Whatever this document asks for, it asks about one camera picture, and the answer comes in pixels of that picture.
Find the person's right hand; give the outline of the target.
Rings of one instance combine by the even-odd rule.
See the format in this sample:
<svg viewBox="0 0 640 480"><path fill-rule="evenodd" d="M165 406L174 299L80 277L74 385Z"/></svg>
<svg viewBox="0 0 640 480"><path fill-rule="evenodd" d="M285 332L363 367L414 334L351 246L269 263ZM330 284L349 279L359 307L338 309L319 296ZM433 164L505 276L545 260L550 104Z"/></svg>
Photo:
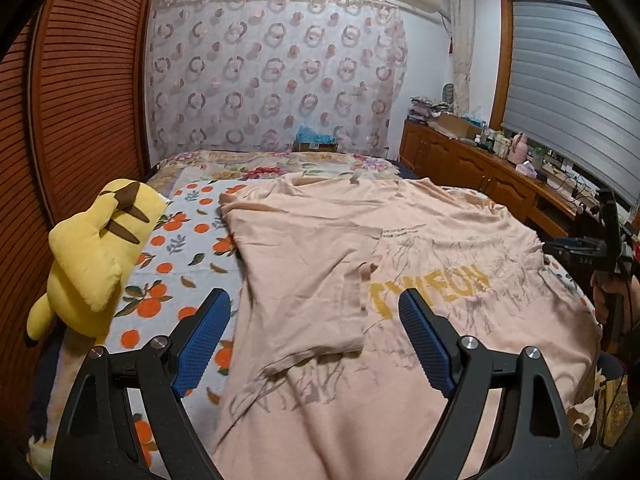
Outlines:
<svg viewBox="0 0 640 480"><path fill-rule="evenodd" d="M611 304L621 301L624 305L622 333L630 333L639 323L639 275L624 278L623 275L596 271L592 274L590 284L598 322L605 325L614 312Z"/></svg>

